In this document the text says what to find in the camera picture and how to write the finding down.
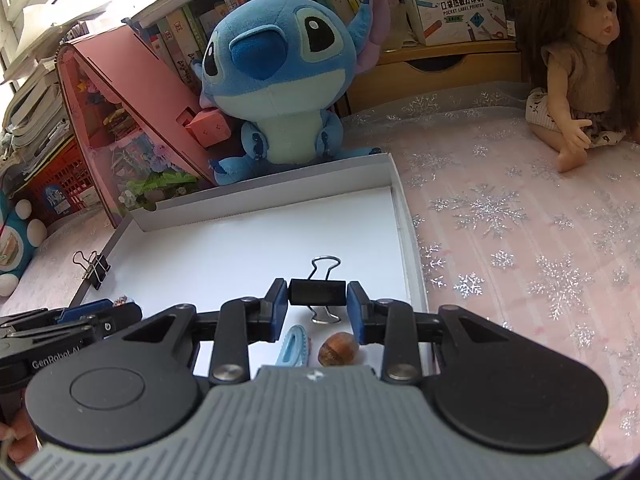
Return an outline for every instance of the doll's face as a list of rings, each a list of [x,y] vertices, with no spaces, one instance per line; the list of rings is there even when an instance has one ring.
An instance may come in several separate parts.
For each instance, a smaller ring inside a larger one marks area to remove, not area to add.
[[[580,34],[601,45],[610,45],[620,35],[616,0],[578,0],[577,23]]]

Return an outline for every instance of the brown nut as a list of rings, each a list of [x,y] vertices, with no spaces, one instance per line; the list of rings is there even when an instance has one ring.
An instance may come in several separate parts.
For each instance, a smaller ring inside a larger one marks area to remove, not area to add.
[[[343,366],[353,363],[360,346],[348,332],[337,332],[327,339],[318,352],[322,366]]]

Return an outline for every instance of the screw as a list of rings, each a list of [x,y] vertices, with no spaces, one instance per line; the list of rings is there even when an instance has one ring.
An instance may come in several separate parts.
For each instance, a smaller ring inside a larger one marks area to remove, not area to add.
[[[418,370],[408,364],[397,364],[391,365],[386,373],[395,381],[410,381],[418,375]]]
[[[230,383],[231,381],[235,381],[242,376],[243,370],[242,367],[238,365],[220,365],[218,368],[213,370],[213,376],[219,381],[225,381],[225,383]]]

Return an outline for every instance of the gray ribbed panel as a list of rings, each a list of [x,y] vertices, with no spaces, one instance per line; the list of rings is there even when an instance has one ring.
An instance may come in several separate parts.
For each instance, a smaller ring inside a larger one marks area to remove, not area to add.
[[[587,446],[546,456],[486,449],[443,424],[417,388],[368,367],[261,368],[217,386],[188,424],[112,455],[52,445],[21,469],[34,480],[590,480],[608,471]]]

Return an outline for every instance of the drawer handle cutout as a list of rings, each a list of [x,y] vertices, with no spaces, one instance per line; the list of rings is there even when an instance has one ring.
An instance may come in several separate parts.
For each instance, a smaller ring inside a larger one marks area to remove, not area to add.
[[[426,57],[424,59],[413,59],[407,61],[409,65],[420,72],[441,72],[455,67],[461,63],[466,54],[454,54],[453,56]]]

